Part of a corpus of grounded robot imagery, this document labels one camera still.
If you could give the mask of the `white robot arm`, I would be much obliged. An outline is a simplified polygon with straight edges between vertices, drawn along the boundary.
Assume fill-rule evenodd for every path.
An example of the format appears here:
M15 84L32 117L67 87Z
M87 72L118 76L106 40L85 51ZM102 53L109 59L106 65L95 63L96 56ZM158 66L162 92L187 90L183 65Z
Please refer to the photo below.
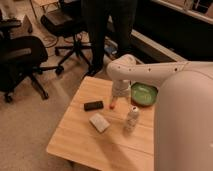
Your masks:
M158 89L154 171L213 171L213 62L138 64L126 54L107 66L113 91L125 80Z

